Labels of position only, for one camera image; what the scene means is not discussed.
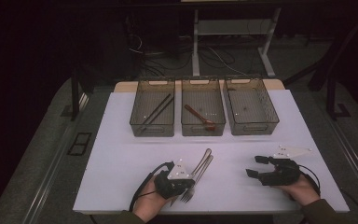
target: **metal fork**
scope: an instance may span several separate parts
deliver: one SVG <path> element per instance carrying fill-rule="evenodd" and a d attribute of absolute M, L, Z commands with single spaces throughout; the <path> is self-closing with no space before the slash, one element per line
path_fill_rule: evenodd
<path fill-rule="evenodd" d="M 196 183 L 193 185 L 193 187 L 191 187 L 190 189 L 186 190 L 185 194 L 182 196 L 180 201 L 182 201 L 184 203 L 187 203 L 188 201 L 191 200 L 191 198 L 193 197 L 194 193 L 196 192 L 195 187 L 196 187 L 197 183 L 199 183 L 202 175 L 205 173 L 206 169 L 208 168 L 208 166 L 209 166 L 209 164 L 211 163 L 212 160 L 213 160 L 213 155 L 209 155 L 208 158 L 206 159 L 205 163 L 202 166 L 200 174 L 197 176 Z"/>

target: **human hand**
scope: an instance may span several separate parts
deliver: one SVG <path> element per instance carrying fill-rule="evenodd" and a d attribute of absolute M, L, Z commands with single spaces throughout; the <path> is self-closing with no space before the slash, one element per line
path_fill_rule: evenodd
<path fill-rule="evenodd" d="M 145 223 L 150 221 L 155 217 L 159 210 L 173 198 L 164 199 L 161 195 L 156 193 L 156 186 L 154 184 L 154 179 L 156 176 L 153 176 L 149 182 L 142 189 L 141 194 L 146 194 L 142 197 L 139 197 L 133 208 L 133 214 L 143 220 Z"/>
<path fill-rule="evenodd" d="M 301 175 L 296 183 L 288 186 L 274 186 L 292 196 L 301 206 L 308 205 L 321 199 L 309 180 Z"/>

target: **translucent storage bin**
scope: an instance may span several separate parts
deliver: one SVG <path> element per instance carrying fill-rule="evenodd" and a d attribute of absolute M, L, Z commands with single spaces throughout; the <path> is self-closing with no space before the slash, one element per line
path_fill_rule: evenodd
<path fill-rule="evenodd" d="M 137 137 L 172 137 L 174 77 L 140 77 L 130 125 Z"/>
<path fill-rule="evenodd" d="M 183 77 L 181 111 L 183 136 L 221 136 L 226 119 L 219 79 Z"/>
<path fill-rule="evenodd" d="M 262 79 L 226 76 L 224 96 L 233 135 L 272 134 L 279 123 Z"/>

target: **person's arm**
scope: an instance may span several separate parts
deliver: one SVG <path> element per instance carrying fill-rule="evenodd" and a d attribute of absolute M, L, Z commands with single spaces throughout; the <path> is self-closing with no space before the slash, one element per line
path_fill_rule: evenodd
<path fill-rule="evenodd" d="M 301 212 L 309 224 L 350 224 L 348 220 L 337 214 L 325 199 L 321 199 L 303 175 L 293 185 L 276 188 L 282 189 L 302 206 Z"/>
<path fill-rule="evenodd" d="M 142 189 L 138 200 L 134 205 L 133 211 L 123 211 L 117 216 L 115 224 L 145 224 L 155 217 L 159 210 L 172 198 L 166 200 L 161 195 L 156 193 L 156 186 L 154 184 L 155 177 L 153 176 L 146 186 Z"/>

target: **white tabletop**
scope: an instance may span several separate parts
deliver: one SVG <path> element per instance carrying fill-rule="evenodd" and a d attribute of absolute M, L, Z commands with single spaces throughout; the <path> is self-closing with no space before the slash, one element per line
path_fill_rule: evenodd
<path fill-rule="evenodd" d="M 183 137 L 181 94 L 175 95 L 174 137 L 134 137 L 130 116 L 135 92 L 113 92 L 107 103 L 74 210 L 83 214 L 112 214 L 129 208 L 133 193 L 145 177 L 166 161 L 182 159 L 190 173 L 206 148 L 214 159 L 189 203 L 177 200 L 161 214 L 279 214 L 299 207 L 278 189 L 264 187 L 245 169 L 273 171 L 273 165 L 255 162 L 255 156 L 272 156 L 279 145 L 311 148 L 294 158 L 309 167 L 321 181 L 322 197 L 338 212 L 347 212 L 336 182 L 316 147 L 290 91 L 268 91 L 280 123 L 272 135 L 233 136 L 226 124 L 223 136 Z"/>

